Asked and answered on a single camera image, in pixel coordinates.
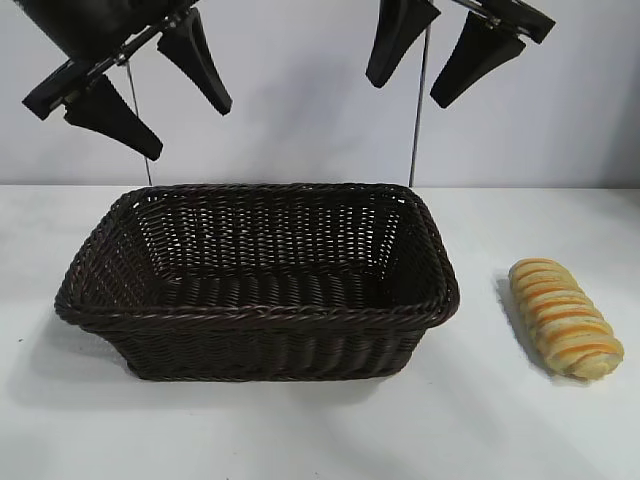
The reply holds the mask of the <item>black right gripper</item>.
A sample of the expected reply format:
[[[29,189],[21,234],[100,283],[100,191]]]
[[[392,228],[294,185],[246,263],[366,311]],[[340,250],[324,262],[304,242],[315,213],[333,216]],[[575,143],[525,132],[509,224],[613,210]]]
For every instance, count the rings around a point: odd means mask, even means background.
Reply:
[[[524,1],[454,2],[471,12],[430,91],[441,108],[449,107],[483,76],[518,57],[526,44],[516,34],[541,44],[556,25],[552,18]],[[430,1],[379,2],[376,34],[366,69],[366,77],[374,87],[385,86],[414,41],[439,15],[440,10]]]

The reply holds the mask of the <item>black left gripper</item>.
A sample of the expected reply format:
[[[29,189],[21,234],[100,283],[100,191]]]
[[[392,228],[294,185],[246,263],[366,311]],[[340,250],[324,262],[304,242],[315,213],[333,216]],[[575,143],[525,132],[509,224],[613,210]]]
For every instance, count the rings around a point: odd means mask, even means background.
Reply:
[[[127,40],[191,7],[191,1],[22,1],[23,13],[62,50],[67,61],[36,86],[23,104],[44,120],[69,93],[86,87],[97,66]],[[164,31],[157,50],[177,66],[220,114],[232,99],[213,61],[199,11],[185,11]],[[161,140],[127,105],[106,75],[65,104],[70,125],[102,134],[157,160]]]

